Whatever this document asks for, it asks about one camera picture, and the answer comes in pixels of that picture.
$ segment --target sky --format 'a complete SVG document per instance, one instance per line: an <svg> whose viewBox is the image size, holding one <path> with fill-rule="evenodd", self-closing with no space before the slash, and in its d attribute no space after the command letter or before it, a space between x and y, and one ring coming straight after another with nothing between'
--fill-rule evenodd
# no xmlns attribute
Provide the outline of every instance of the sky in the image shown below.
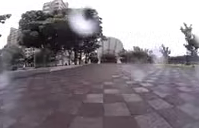
<svg viewBox="0 0 199 128"><path fill-rule="evenodd" d="M0 25L0 48L7 43L10 27L18 28L21 14L41 10L50 0L0 0L0 14L12 14ZM102 17L103 33L120 39L125 49L139 46L158 49L161 44L171 55L184 55L186 43L180 31L183 22L192 24L199 37L199 0L64 0L71 8L92 7Z"/></svg>

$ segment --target bush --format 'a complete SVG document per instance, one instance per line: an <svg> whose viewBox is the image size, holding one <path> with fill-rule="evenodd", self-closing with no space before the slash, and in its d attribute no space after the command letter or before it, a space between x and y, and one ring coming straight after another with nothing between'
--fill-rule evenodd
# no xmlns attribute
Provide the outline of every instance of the bush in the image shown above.
<svg viewBox="0 0 199 128"><path fill-rule="evenodd" d="M113 54L104 54L101 57L102 63L116 63L116 56Z"/></svg>
<svg viewBox="0 0 199 128"><path fill-rule="evenodd" d="M18 69L17 66L12 66L12 67L11 67L11 70L12 70L12 71L16 71L17 69Z"/></svg>

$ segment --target wet ground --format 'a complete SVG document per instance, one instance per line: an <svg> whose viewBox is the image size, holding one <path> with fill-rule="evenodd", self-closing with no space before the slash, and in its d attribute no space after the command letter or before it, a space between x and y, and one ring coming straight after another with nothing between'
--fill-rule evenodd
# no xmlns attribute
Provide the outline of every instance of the wet ground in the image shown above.
<svg viewBox="0 0 199 128"><path fill-rule="evenodd" d="M7 82L0 128L199 128L199 67L87 65Z"/></svg>

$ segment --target building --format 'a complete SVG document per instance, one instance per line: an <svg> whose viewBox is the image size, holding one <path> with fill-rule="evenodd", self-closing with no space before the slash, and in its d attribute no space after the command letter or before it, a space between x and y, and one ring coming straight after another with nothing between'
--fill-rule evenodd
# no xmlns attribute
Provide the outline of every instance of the building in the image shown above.
<svg viewBox="0 0 199 128"><path fill-rule="evenodd" d="M121 63L119 53L124 49L122 42L114 37L108 37L104 41L100 41L100 48L97 49L98 63L101 63L103 55L111 54L116 57L117 63Z"/></svg>
<svg viewBox="0 0 199 128"><path fill-rule="evenodd" d="M18 44L18 36L20 34L19 29L10 28L10 34L7 37L7 45L17 45Z"/></svg>
<svg viewBox="0 0 199 128"><path fill-rule="evenodd" d="M53 0L51 2L44 3L43 11L46 13L51 13L55 10L62 10L68 8L68 3L63 2L63 0Z"/></svg>

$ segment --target tall building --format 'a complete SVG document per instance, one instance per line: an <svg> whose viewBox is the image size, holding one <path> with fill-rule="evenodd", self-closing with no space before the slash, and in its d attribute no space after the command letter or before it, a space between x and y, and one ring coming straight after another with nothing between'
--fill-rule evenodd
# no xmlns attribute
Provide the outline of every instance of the tall building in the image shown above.
<svg viewBox="0 0 199 128"><path fill-rule="evenodd" d="M17 39L18 39L18 36L19 36L19 29L16 29L16 28L10 28L10 34L9 36L7 37L7 44L8 45L17 45L18 42L17 42Z"/></svg>
<svg viewBox="0 0 199 128"><path fill-rule="evenodd" d="M62 10L68 8L68 3L63 2L63 0L53 0L51 2L44 3L43 11L46 13L51 13L55 10Z"/></svg>

